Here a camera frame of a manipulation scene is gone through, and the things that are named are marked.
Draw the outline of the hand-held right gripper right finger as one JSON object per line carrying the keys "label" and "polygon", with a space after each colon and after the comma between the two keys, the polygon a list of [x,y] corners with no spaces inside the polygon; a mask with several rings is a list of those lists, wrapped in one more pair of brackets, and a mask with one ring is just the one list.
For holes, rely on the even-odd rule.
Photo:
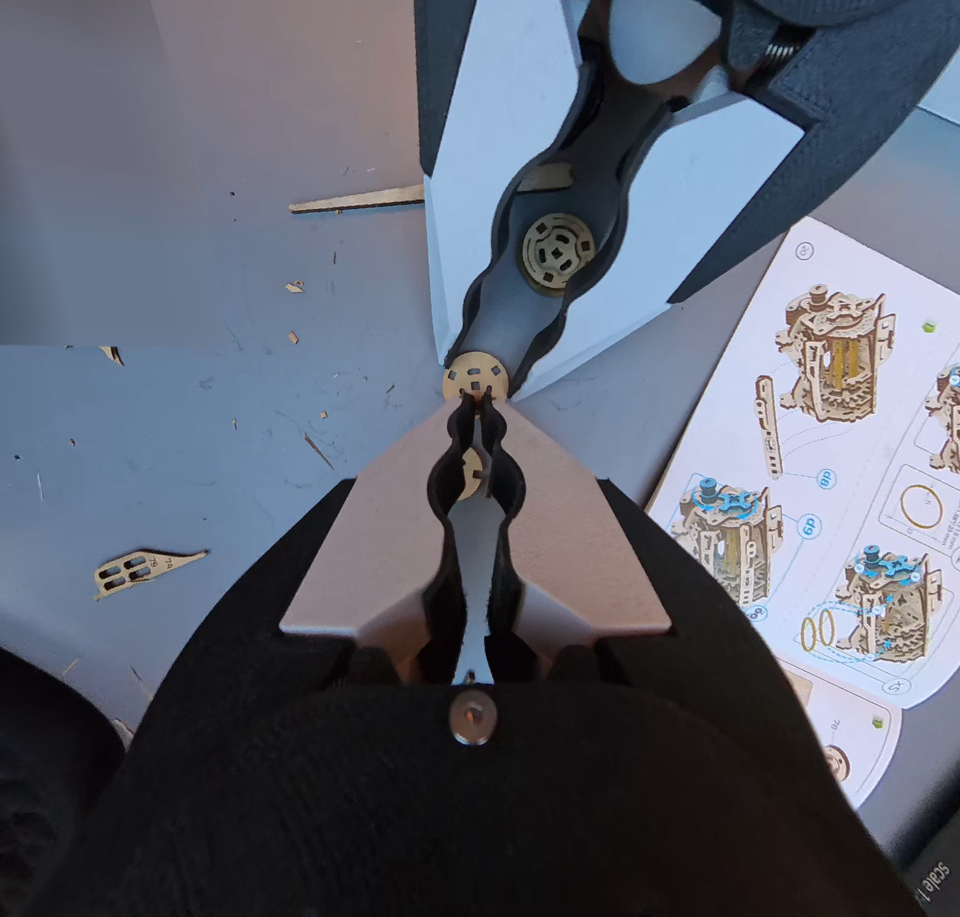
{"label": "hand-held right gripper right finger", "polygon": [[479,411],[503,512],[486,606],[496,683],[537,680],[568,647],[667,634],[670,617],[594,474],[510,404]]}

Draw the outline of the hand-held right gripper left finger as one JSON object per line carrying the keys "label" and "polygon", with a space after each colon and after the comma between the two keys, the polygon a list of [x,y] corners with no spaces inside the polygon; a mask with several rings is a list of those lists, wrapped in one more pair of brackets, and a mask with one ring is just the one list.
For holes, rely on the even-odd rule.
{"label": "hand-held right gripper left finger", "polygon": [[450,678],[466,626],[450,510],[465,489],[474,399],[451,400],[357,475],[285,611],[296,637],[349,639],[385,652],[401,680],[432,664]]}

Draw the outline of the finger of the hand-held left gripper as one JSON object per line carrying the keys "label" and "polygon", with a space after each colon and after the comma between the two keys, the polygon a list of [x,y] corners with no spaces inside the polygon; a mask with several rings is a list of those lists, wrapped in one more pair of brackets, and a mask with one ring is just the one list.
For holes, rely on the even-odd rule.
{"label": "finger of the hand-held left gripper", "polygon": [[598,283],[570,302],[558,343],[532,364],[514,397],[557,382],[665,312],[803,135],[733,91],[675,113],[630,184],[619,250]]}
{"label": "finger of the hand-held left gripper", "polygon": [[423,0],[423,186],[438,361],[466,348],[488,277],[517,249],[524,178],[555,158],[598,64],[590,0]]}

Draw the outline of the assembled wooden wheel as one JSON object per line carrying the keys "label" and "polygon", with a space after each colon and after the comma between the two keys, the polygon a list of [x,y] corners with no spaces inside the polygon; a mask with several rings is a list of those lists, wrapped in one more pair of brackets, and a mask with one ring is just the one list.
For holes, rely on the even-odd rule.
{"label": "assembled wooden wheel", "polygon": [[562,297],[570,279],[589,264],[596,242],[588,225],[569,213],[541,216],[527,229],[519,262],[528,283],[538,293]]}

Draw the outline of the slotted wooden disc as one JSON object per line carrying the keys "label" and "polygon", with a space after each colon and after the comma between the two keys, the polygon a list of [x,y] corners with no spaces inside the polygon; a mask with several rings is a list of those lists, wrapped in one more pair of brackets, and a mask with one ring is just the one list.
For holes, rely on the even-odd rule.
{"label": "slotted wooden disc", "polygon": [[472,350],[456,356],[443,372],[441,391],[446,401],[460,401],[471,397],[471,381],[479,380],[494,402],[507,400],[510,380],[505,365],[497,357],[482,350]]}

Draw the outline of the grey desk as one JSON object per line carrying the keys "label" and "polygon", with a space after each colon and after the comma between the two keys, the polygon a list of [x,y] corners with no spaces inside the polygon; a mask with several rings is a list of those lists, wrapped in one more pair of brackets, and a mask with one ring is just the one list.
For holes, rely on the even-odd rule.
{"label": "grey desk", "polygon": [[[958,296],[810,217],[958,0],[2,0],[5,793],[567,646],[854,806],[958,668]],[[173,709],[173,730],[159,728]]]}

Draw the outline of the long wooden sliver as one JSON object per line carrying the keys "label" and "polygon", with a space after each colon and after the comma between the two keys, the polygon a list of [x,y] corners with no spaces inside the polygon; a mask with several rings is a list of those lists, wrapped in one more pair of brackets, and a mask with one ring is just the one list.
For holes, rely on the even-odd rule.
{"label": "long wooden sliver", "polygon": [[[519,193],[565,191],[574,183],[573,167],[569,162],[552,162],[534,167],[520,181]],[[342,195],[334,198],[290,203],[293,215],[335,213],[425,203],[423,183],[387,188],[378,191]]]}

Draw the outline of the slotted pointed wooden offcut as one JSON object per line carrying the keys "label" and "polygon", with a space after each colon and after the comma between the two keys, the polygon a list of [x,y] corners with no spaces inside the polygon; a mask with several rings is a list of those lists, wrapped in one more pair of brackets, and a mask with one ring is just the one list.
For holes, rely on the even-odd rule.
{"label": "slotted pointed wooden offcut", "polygon": [[209,550],[195,553],[173,553],[141,548],[117,556],[101,564],[93,573],[96,585],[94,601],[157,579],[189,564],[206,558]]}

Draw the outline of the white instruction booklet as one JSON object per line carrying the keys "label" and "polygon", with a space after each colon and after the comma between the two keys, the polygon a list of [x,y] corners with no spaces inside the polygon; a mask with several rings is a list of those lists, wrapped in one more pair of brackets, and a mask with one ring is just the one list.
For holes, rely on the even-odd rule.
{"label": "white instruction booklet", "polygon": [[778,659],[858,808],[958,671],[958,295],[792,227],[648,506]]}

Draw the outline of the scattered wood splinters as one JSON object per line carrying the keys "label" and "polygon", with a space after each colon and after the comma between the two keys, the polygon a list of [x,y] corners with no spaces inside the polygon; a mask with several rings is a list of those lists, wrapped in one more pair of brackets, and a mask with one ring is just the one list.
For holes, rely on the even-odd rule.
{"label": "scattered wood splinters", "polygon": [[[350,476],[390,381],[334,279],[271,288],[224,345],[2,348],[2,647],[75,686],[167,671],[224,591]],[[94,601],[149,549],[209,554]]]}

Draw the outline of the black quilted wrist rest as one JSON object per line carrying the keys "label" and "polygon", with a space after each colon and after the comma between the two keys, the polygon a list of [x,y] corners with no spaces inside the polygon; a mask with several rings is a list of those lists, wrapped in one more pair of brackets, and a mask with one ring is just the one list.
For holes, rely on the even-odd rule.
{"label": "black quilted wrist rest", "polygon": [[125,750],[60,680],[1,651],[1,914],[22,915],[78,838]]}

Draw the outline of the black puzzle box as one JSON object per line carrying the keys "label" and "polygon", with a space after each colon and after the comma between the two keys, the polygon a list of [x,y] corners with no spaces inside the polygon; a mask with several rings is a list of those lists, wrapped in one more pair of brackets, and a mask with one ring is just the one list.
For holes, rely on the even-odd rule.
{"label": "black puzzle box", "polygon": [[906,813],[889,851],[924,915],[959,915],[958,766]]}

